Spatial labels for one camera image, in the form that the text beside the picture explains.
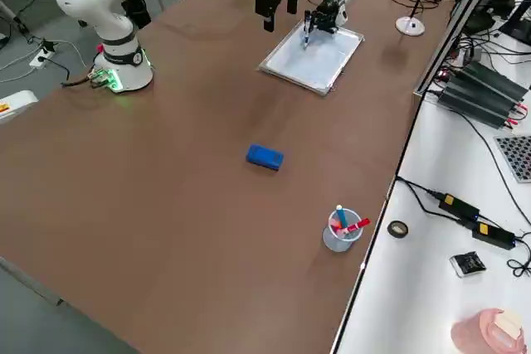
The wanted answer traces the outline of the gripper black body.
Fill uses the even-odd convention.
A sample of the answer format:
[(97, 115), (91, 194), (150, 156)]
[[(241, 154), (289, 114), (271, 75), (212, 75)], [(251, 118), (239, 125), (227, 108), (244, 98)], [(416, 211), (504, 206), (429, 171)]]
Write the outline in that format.
[(314, 10), (314, 25), (320, 31), (334, 34), (338, 30), (338, 14), (339, 4), (336, 0), (323, 0)]

